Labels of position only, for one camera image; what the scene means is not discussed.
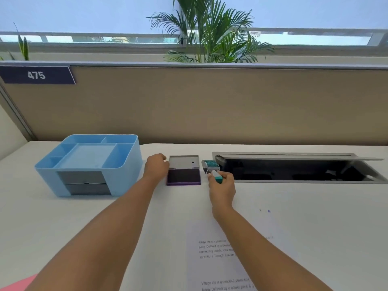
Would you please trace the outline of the person's left hand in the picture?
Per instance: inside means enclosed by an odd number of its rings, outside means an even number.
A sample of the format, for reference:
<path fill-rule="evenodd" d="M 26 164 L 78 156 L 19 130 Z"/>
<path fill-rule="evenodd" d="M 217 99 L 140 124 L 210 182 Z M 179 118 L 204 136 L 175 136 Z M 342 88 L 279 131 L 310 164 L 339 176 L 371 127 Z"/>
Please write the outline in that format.
<path fill-rule="evenodd" d="M 157 186 L 167 176 L 169 167 L 167 157 L 162 153 L 149 156 L 144 166 L 142 178 Z"/>

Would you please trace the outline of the person's right hand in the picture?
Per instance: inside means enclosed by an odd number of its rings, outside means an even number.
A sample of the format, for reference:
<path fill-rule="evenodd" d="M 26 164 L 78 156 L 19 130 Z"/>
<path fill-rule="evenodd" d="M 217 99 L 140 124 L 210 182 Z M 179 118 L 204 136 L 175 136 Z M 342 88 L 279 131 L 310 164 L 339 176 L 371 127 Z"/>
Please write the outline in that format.
<path fill-rule="evenodd" d="M 223 177 L 221 184 L 210 189 L 210 201 L 212 205 L 213 216 L 217 219 L 219 215 L 233 210 L 233 200 L 236 193 L 233 174 L 229 172 L 219 172 Z"/>

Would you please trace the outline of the teal date stamp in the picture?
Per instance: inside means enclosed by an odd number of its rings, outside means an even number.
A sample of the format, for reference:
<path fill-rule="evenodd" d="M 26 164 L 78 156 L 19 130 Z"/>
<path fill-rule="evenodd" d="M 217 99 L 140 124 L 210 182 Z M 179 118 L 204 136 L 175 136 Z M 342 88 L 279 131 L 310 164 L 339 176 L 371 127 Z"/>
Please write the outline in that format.
<path fill-rule="evenodd" d="M 206 174 L 211 174 L 215 178 L 216 182 L 221 184 L 223 177 L 220 175 L 220 166 L 214 160 L 202 160 L 202 167 Z"/>

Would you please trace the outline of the purple ink stamp pad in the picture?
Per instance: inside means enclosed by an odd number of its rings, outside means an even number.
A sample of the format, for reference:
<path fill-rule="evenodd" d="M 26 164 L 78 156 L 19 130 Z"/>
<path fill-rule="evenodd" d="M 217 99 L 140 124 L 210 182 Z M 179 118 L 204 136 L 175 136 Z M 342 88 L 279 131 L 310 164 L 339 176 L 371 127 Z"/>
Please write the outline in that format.
<path fill-rule="evenodd" d="M 183 155 L 169 157 L 167 186 L 201 185 L 201 173 L 198 155 Z"/>

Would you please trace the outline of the person's right forearm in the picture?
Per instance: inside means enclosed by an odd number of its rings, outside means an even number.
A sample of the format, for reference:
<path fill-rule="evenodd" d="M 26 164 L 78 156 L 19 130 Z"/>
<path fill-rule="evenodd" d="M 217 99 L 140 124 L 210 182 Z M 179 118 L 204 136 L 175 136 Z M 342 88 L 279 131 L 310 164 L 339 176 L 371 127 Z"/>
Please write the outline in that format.
<path fill-rule="evenodd" d="M 261 235 L 231 205 L 213 205 L 213 216 L 250 280 L 260 291 L 333 291 Z"/>

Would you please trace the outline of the person's left forearm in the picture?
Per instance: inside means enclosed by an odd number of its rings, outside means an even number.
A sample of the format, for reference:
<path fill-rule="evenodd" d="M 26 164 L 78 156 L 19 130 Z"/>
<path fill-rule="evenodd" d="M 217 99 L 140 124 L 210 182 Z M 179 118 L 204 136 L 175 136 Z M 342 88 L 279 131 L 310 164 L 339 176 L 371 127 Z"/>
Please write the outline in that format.
<path fill-rule="evenodd" d="M 25 291 L 118 291 L 163 178 L 144 174 L 78 232 Z"/>

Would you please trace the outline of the light blue desk organizer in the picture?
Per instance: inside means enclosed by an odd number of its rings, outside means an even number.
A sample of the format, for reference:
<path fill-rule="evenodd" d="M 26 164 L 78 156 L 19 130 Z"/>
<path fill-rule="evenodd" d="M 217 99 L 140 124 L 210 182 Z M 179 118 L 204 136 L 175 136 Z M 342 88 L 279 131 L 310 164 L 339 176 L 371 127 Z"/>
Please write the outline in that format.
<path fill-rule="evenodd" d="M 119 197 L 137 182 L 142 167 L 137 135 L 71 135 L 36 163 L 35 170 L 57 197 L 75 197 L 58 171 L 101 171 L 111 192 L 101 196 Z"/>

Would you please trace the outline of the beige desk partition panel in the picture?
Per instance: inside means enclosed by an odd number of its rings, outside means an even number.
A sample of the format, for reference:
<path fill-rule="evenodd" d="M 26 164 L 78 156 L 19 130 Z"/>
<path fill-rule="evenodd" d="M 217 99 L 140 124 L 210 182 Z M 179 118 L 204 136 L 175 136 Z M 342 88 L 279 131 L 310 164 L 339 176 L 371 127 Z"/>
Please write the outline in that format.
<path fill-rule="evenodd" d="M 76 84 L 5 84 L 37 140 L 388 146 L 388 66 L 23 62 Z"/>

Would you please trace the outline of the grey organizer drawer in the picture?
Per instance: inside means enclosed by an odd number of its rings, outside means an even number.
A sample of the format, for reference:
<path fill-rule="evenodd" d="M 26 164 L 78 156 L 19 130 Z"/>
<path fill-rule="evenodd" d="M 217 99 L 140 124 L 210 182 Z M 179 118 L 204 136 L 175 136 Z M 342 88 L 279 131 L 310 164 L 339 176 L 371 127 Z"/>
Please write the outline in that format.
<path fill-rule="evenodd" d="M 72 196 L 111 195 L 106 183 L 66 184 L 65 187 Z"/>
<path fill-rule="evenodd" d="M 65 185 L 106 184 L 101 171 L 58 171 L 57 174 Z"/>

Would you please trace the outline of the green palm plant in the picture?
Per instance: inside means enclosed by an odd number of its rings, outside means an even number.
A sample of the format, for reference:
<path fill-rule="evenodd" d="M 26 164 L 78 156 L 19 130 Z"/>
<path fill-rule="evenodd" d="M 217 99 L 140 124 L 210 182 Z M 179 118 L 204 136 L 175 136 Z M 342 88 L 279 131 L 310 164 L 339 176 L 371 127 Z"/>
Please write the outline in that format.
<path fill-rule="evenodd" d="M 147 17 L 151 29 L 179 38 L 178 43 L 191 47 L 170 50 L 167 62 L 177 63 L 257 63 L 257 52 L 274 53 L 268 42 L 251 34 L 254 23 L 252 10 L 237 10 L 224 0 L 173 0 L 178 9 L 173 13 L 155 12 Z"/>

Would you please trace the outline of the dark blue partition label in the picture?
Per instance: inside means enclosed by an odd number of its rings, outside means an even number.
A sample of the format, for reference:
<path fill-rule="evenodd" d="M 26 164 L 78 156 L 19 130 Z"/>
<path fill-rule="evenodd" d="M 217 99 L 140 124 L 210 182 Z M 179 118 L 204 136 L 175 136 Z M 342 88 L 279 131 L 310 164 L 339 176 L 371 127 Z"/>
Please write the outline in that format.
<path fill-rule="evenodd" d="M 0 77 L 6 84 L 76 84 L 65 66 L 0 66 Z"/>

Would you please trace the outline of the beige side partition panel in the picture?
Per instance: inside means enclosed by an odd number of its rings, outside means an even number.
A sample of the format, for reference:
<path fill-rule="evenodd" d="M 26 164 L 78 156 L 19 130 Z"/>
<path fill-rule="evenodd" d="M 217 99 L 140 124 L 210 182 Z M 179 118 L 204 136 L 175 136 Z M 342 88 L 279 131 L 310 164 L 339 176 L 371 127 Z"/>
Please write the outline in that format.
<path fill-rule="evenodd" d="M 35 140 L 36 135 L 0 80 L 0 160 Z"/>

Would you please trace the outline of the small green leafy plant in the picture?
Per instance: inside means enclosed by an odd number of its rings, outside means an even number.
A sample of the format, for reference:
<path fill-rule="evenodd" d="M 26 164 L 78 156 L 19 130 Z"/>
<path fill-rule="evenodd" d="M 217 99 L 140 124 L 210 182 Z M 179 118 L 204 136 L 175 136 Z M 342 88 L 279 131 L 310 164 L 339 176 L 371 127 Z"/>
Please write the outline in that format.
<path fill-rule="evenodd" d="M 24 61 L 29 61 L 30 60 L 30 51 L 29 51 L 29 45 L 28 45 L 27 38 L 25 36 L 22 38 L 22 36 L 20 35 L 20 33 L 18 31 L 16 24 L 15 23 L 13 23 L 13 24 L 16 28 L 18 45 L 19 45 L 22 57 L 23 57 Z"/>

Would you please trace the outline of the pink cloth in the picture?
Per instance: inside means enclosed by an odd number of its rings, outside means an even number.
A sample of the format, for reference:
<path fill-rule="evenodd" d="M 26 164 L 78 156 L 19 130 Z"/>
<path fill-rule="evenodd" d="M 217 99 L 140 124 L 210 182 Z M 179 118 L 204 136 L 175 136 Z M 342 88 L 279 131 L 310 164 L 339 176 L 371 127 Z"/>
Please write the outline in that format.
<path fill-rule="evenodd" d="M 0 291 L 25 291 L 25 289 L 32 283 L 36 276 L 37 274 L 19 280 L 15 283 L 7 285 L 6 287 L 0 288 Z"/>

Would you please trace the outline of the grey window frame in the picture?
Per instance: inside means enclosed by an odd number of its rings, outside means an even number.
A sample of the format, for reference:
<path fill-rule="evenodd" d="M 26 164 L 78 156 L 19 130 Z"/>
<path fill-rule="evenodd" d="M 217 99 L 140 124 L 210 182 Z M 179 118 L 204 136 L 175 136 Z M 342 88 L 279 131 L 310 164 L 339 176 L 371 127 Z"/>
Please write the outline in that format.
<path fill-rule="evenodd" d="M 388 43 L 388 29 L 308 29 L 248 28 L 257 41 L 274 46 L 360 46 L 377 47 Z M 186 44 L 180 32 L 162 33 L 50 33 L 1 32 L 0 43 L 17 43 L 18 36 L 28 43 L 44 44 Z"/>

